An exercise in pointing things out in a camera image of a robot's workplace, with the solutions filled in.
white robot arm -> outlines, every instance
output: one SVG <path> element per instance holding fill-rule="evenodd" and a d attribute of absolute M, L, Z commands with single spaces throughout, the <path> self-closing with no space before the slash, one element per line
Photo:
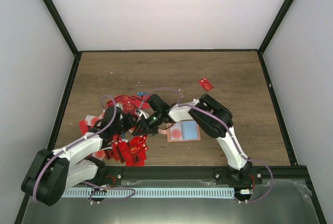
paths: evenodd
<path fill-rule="evenodd" d="M 249 175 L 252 164 L 245 159 L 247 156 L 243 153 L 237 141 L 232 114 L 212 97 L 205 94 L 192 102 L 169 106 L 158 95 L 153 94 L 147 102 L 155 111 L 151 116 L 141 109 L 137 110 L 137 116 L 132 116 L 131 114 L 124 114 L 121 106 L 108 107 L 99 125 L 90 129 L 83 136 L 81 142 L 76 145 L 72 143 L 53 151 L 46 149 L 39 151 L 22 183 L 21 190 L 32 195 L 41 170 L 52 157 L 58 155 L 51 167 L 43 174 L 36 194 L 38 200 L 51 206 L 60 199 L 65 189 L 82 181 L 104 177 L 103 168 L 105 163 L 94 157 L 87 158 L 87 156 L 109 145 L 106 140 L 114 135 L 121 135 L 133 127 L 133 136 L 154 135 L 158 133 L 158 128 L 163 122 L 176 123 L 186 120 L 195 120 L 207 135 L 218 141 L 227 157 L 230 173 L 236 181 L 240 182 Z M 109 124 L 115 109 L 116 117 Z M 229 130 L 216 119 L 203 114 L 203 111 L 209 112 L 215 118 L 222 120 Z M 109 127 L 102 133 L 89 138 L 107 124 L 109 124 Z"/>

wooden surface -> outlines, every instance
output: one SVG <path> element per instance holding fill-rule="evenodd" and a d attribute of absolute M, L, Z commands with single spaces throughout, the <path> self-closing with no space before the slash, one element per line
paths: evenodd
<path fill-rule="evenodd" d="M 182 102 L 206 93 L 198 80 L 215 87 L 208 92 L 233 113 L 244 152 L 268 165 L 289 165 L 273 105 L 256 52 L 88 52 L 82 55 L 56 147 L 81 136 L 78 122 L 101 113 L 102 95 L 135 95 L 156 87 L 181 89 Z M 168 103 L 173 92 L 158 92 Z M 203 131 L 200 141 L 167 142 L 148 137 L 146 165 L 227 165 L 215 139 Z M 108 160 L 108 164 L 118 164 Z"/>

red circle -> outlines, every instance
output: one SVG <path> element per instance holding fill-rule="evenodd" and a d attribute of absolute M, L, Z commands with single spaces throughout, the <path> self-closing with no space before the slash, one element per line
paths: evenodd
<path fill-rule="evenodd" d="M 96 152 L 94 153 L 94 156 L 95 156 L 96 158 L 98 158 L 98 159 L 103 159 L 104 156 L 105 156 L 105 154 L 104 154 L 104 150 L 96 151 Z"/>
<path fill-rule="evenodd" d="M 98 120 L 100 120 L 99 117 L 97 117 L 97 116 L 93 117 L 93 118 L 90 120 L 90 124 L 91 124 L 91 126 L 94 126 Z"/>
<path fill-rule="evenodd" d="M 180 129 L 173 129 L 171 131 L 171 137 L 173 139 L 181 139 L 183 137 L 182 131 Z"/>

clutter of red parts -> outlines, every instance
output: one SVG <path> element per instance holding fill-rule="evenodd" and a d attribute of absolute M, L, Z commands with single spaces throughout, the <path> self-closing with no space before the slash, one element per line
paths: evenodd
<path fill-rule="evenodd" d="M 121 103 L 123 105 L 124 113 L 134 114 L 135 109 L 139 108 L 145 96 L 128 96 L 119 95 L 114 98 L 116 103 Z M 107 102 L 106 107 L 113 106 L 113 102 Z M 149 104 L 144 102 L 141 109 L 150 108 Z M 100 116 L 87 116 L 85 120 L 79 122 L 81 133 L 84 135 L 90 128 L 92 128 L 95 123 L 102 119 L 104 112 Z M 122 139 L 121 136 L 115 135 L 110 141 L 110 147 L 103 150 L 97 151 L 92 154 L 92 156 L 102 160 L 115 159 L 121 163 L 126 163 L 126 166 L 144 166 L 145 160 L 147 159 L 146 151 L 148 150 L 146 144 L 147 136 L 137 136 L 131 141 Z"/>

red object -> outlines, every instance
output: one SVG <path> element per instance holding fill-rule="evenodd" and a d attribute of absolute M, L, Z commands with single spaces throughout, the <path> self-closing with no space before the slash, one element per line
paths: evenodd
<path fill-rule="evenodd" d="M 125 112 L 125 108 L 128 112 L 132 112 L 132 107 L 137 107 L 139 108 L 141 106 L 141 103 L 142 101 L 145 99 L 147 100 L 149 97 L 145 98 L 141 98 L 141 97 L 138 97 L 138 96 L 129 96 L 129 95 L 118 95 L 114 98 L 115 102 L 116 103 L 121 103 L 123 105 L 123 108 L 124 108 L 124 112 Z M 113 102 L 112 100 L 108 101 L 107 102 L 107 107 L 109 106 L 113 106 Z M 141 107 L 143 110 L 145 109 L 149 109 L 150 106 L 148 103 L 144 102 L 142 104 L 142 107 Z"/>
<path fill-rule="evenodd" d="M 214 88 L 214 86 L 205 77 L 198 82 L 205 91 L 210 91 Z"/>
<path fill-rule="evenodd" d="M 131 141 L 125 142 L 120 137 L 111 143 L 112 149 L 104 150 L 106 158 L 114 158 L 121 163 L 126 162 L 126 166 L 143 166 L 147 159 L 146 145 L 147 136 L 134 137 Z"/>
<path fill-rule="evenodd" d="M 84 135 L 88 132 L 89 130 L 89 127 L 88 125 L 86 125 L 85 121 L 82 120 L 82 121 L 79 121 L 79 126 L 80 126 L 80 130 L 81 130 L 81 133 Z"/>
<path fill-rule="evenodd" d="M 141 109 L 149 109 L 150 106 L 148 103 L 144 102 L 148 97 L 138 97 L 138 96 L 129 96 L 129 95 L 118 95 L 114 98 L 116 103 L 121 103 L 123 105 L 124 113 L 134 114 L 135 110 L 141 106 Z M 113 106 L 113 102 L 108 101 L 106 107 Z M 96 117 L 99 119 L 103 117 L 103 113 Z M 92 126 L 88 125 L 88 122 L 82 120 L 79 122 L 81 133 L 84 135 L 88 132 L 89 128 Z M 126 162 L 126 166 L 144 166 L 145 160 L 147 159 L 146 151 L 148 147 L 146 145 L 147 136 L 138 136 L 134 137 L 131 141 L 126 142 L 121 139 L 120 136 L 115 135 L 113 137 L 110 147 L 112 149 L 105 149 L 103 153 L 105 154 L 106 159 L 115 159 L 121 163 Z M 94 153 L 98 157 L 102 157 L 100 151 Z"/>
<path fill-rule="evenodd" d="M 254 193 L 254 186 L 255 186 L 254 176 L 250 175 L 250 178 L 252 179 L 252 193 Z"/>
<path fill-rule="evenodd" d="M 116 179 L 115 179 L 115 177 L 112 176 L 112 175 L 106 175 L 105 178 L 111 178 L 111 179 L 112 179 L 112 182 L 113 182 L 113 183 L 112 183 L 112 186 L 111 186 L 111 187 L 113 188 L 114 185 L 115 185 L 115 183 L 116 183 Z"/>
<path fill-rule="evenodd" d="M 180 129 L 173 129 L 171 131 L 171 137 L 174 139 L 181 139 L 183 137 L 183 133 Z"/>
<path fill-rule="evenodd" d="M 105 152 L 104 152 L 104 150 L 99 150 L 99 151 L 93 153 L 92 156 L 99 160 L 103 160 L 103 158 L 105 157 Z"/>

